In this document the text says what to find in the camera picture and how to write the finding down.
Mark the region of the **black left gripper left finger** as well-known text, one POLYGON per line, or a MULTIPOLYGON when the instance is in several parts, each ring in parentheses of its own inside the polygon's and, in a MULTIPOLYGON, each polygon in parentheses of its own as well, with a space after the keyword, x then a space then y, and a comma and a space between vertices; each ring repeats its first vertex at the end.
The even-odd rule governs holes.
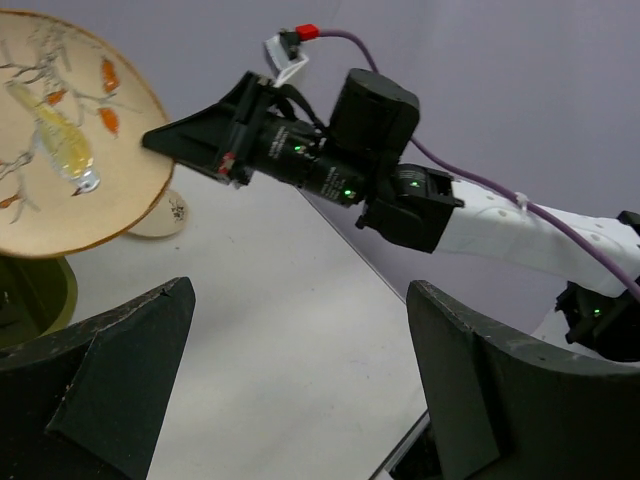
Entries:
POLYGON ((146 478, 194 309, 178 277, 2 349, 2 478, 146 478))

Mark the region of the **tan bird pattern plate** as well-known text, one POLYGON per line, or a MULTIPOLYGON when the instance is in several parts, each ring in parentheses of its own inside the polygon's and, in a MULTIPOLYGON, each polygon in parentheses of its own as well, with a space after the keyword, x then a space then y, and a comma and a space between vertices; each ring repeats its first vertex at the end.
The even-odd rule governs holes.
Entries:
POLYGON ((133 64, 92 32, 39 12, 1 13, 1 251, 53 258, 146 217, 175 164, 141 145, 167 122, 133 64))

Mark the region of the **small cream plate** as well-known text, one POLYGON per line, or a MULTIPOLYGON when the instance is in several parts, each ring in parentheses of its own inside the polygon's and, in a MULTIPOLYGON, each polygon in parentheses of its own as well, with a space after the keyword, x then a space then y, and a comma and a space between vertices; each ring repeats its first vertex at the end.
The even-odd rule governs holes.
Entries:
POLYGON ((128 234, 147 239, 174 236, 186 226, 189 213, 189 206, 183 197, 178 192, 168 189, 157 205, 128 230, 128 234))

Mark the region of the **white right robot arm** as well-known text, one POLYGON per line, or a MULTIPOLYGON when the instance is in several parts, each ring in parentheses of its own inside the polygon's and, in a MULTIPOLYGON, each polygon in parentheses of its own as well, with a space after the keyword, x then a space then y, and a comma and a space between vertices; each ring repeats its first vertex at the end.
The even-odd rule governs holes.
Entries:
POLYGON ((260 172, 343 207, 356 225, 424 252, 499 259, 564 279, 555 308, 565 339, 618 362, 639 358, 639 303, 599 261, 639 276, 639 217, 535 209, 494 188, 400 157, 419 120, 417 97, 376 72, 348 72, 328 124, 289 85, 247 73, 218 103, 146 132, 142 145, 219 183, 260 172))

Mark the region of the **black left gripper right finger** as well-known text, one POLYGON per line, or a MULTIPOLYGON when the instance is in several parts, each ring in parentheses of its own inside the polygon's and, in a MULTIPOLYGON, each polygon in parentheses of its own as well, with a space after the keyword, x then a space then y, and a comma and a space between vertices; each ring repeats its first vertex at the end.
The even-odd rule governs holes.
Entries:
POLYGON ((480 314, 425 281, 406 307, 447 479, 635 479, 639 371, 480 314))

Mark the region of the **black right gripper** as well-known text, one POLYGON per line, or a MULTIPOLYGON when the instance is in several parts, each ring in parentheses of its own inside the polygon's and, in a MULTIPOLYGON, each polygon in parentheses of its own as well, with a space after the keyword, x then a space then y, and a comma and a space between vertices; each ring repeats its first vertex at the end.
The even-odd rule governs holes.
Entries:
POLYGON ((213 180, 245 185, 258 171, 352 206, 398 163, 419 109, 415 94, 353 68, 323 123, 295 87, 247 72, 218 103, 147 131, 141 145, 213 180))

